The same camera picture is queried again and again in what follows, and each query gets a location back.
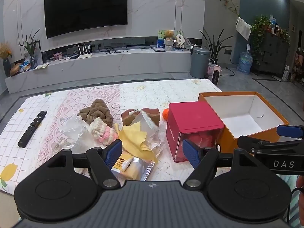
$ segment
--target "open box lid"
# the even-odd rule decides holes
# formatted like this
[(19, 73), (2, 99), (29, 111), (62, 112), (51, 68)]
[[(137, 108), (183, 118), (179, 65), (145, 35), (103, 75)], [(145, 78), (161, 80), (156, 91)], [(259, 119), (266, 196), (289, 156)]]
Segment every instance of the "open box lid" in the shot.
[(170, 103), (169, 111), (183, 134), (224, 128), (223, 122), (208, 102)]

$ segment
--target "television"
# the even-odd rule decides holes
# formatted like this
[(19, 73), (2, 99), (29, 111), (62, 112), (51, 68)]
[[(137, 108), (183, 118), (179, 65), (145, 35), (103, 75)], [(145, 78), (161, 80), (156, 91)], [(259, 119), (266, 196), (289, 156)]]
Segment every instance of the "television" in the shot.
[(44, 0), (47, 38), (88, 28), (127, 25), (128, 0)]

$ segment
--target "food packet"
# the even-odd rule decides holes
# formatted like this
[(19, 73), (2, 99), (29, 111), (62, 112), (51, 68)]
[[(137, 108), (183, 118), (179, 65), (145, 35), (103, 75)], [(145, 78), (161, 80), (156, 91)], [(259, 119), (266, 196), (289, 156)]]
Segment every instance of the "food packet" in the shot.
[(146, 165), (140, 158), (123, 151), (111, 171), (116, 177), (124, 180), (142, 180)]
[[(158, 136), (159, 127), (143, 110), (140, 111), (130, 126), (138, 122), (140, 123), (140, 131), (147, 133), (144, 144), (154, 153), (156, 157), (159, 156), (165, 144), (165, 142), (160, 140)], [(129, 155), (129, 157), (132, 156), (128, 152), (123, 152), (121, 155), (122, 160), (127, 160), (128, 157), (126, 155)], [(155, 162), (153, 161), (145, 161), (140, 158), (133, 157), (132, 162), (130, 162), (129, 166), (124, 171), (119, 167), (114, 166), (112, 168), (112, 173), (118, 178), (121, 184), (123, 184), (124, 180), (144, 181), (149, 176), (154, 164)]]

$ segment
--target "lemon pattern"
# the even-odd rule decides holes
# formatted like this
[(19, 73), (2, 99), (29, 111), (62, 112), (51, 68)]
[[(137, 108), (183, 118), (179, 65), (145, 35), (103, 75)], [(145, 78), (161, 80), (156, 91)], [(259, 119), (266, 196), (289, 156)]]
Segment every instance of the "lemon pattern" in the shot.
[(0, 174), (0, 182), (1, 182), (1, 187), (4, 191), (7, 192), (5, 187), (7, 187), (7, 181), (9, 181), (16, 173), (18, 165), (15, 164), (8, 164), (7, 166), (4, 167), (3, 171)]

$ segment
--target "screw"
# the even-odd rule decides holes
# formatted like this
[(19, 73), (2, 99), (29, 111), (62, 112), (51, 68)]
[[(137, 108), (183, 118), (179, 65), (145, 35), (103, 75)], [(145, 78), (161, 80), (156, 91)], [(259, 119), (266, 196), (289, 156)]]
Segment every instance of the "screw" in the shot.
[(104, 180), (102, 184), (105, 185), (106, 187), (112, 188), (117, 185), (117, 181), (114, 179), (107, 179)]
[(186, 184), (189, 187), (195, 188), (195, 187), (198, 187), (199, 185), (201, 185), (201, 182), (199, 180), (196, 180), (196, 179), (190, 179), (186, 182)]

